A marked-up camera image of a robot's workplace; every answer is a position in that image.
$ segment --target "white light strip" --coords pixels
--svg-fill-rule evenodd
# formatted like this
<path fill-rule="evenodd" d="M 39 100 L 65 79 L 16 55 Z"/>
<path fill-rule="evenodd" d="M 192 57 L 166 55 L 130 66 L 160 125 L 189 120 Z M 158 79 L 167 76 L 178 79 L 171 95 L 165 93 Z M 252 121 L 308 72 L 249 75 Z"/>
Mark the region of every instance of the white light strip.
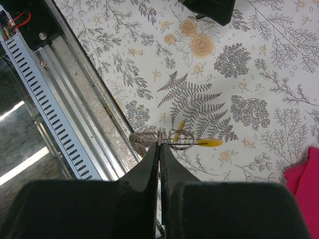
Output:
<path fill-rule="evenodd" d="M 24 162 L 19 164 L 17 167 L 14 169 L 10 170 L 8 173 L 6 173 L 4 176 L 0 177 L 0 185 L 3 183 L 9 181 L 12 179 L 14 176 L 18 175 L 20 172 L 23 170 L 27 169 L 30 167 L 32 164 L 40 160 L 43 156 L 47 155 L 49 153 L 49 150 L 47 147 L 44 147 L 34 155 L 32 155 L 30 158 L 26 159 Z"/>
<path fill-rule="evenodd" d="M 22 106 L 24 104 L 23 101 L 21 101 L 20 103 L 16 104 L 12 110 L 4 113 L 2 116 L 0 116 L 0 121 L 3 120 L 5 117 L 7 117 L 8 115 L 10 115 L 13 111 L 16 111 L 20 106 Z"/>

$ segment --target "floral tablecloth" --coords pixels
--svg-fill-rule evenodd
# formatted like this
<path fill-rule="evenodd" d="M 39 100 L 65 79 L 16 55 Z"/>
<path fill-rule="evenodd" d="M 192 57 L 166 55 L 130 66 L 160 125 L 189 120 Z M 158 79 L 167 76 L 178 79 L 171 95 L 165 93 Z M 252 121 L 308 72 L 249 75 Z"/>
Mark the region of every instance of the floral tablecloth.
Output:
<path fill-rule="evenodd" d="M 284 182 L 319 143 L 319 0 L 237 0 L 231 23 L 175 0 L 57 0 L 136 131 L 223 138 L 177 159 L 206 181 Z"/>

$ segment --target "black object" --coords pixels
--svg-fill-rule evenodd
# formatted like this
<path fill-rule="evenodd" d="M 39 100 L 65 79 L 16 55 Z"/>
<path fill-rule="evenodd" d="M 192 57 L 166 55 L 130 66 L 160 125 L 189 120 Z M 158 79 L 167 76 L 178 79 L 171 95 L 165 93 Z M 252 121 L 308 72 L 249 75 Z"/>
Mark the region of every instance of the black object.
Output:
<path fill-rule="evenodd" d="M 154 238 L 159 163 L 168 239 L 311 238 L 284 186 L 203 183 L 174 158 L 167 144 L 154 144 L 116 182 L 28 184 L 18 194 L 0 238 Z"/>
<path fill-rule="evenodd" d="M 179 0 L 189 10 L 198 14 L 197 19 L 209 17 L 222 26 L 228 24 L 236 0 Z"/>
<path fill-rule="evenodd" d="M 52 40 L 63 33 L 45 0 L 21 0 L 23 8 L 19 7 L 18 11 L 10 11 L 14 8 L 8 3 L 8 0 L 0 0 L 0 4 L 3 4 L 4 8 L 10 13 L 13 19 L 25 10 L 25 14 L 16 20 L 17 23 L 22 23 L 27 20 L 28 13 L 31 13 L 30 22 L 19 27 L 23 38 L 31 50 L 37 50 L 39 47 L 51 43 Z M 45 39 L 40 39 L 40 33 L 46 35 Z"/>

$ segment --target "yellow object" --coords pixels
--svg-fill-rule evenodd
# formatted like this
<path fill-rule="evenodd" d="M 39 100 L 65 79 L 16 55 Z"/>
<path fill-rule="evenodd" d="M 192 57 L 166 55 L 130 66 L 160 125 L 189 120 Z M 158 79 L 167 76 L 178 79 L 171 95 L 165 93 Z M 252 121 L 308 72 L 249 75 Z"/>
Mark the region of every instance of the yellow object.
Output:
<path fill-rule="evenodd" d="M 198 146 L 217 147 L 222 145 L 223 143 L 223 140 L 219 138 L 204 138 L 198 141 Z"/>
<path fill-rule="evenodd" d="M 185 120 L 182 121 L 182 122 L 179 124 L 179 128 L 178 128 L 179 130 L 182 130 L 182 129 L 183 129 L 183 127 L 184 127 L 184 122 L 185 122 Z M 176 133 L 173 141 L 174 141 L 174 142 L 177 142 L 178 139 L 179 139 L 179 136 L 180 136 L 180 133 Z"/>

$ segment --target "pink cloth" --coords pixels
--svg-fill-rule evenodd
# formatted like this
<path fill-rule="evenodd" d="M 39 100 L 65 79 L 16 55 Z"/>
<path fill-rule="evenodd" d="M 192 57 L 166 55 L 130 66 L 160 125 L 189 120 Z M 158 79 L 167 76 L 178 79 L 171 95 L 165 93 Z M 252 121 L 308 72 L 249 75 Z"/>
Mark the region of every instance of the pink cloth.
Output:
<path fill-rule="evenodd" d="M 319 239 L 319 149 L 309 147 L 308 161 L 285 172 L 288 189 L 314 239 Z"/>

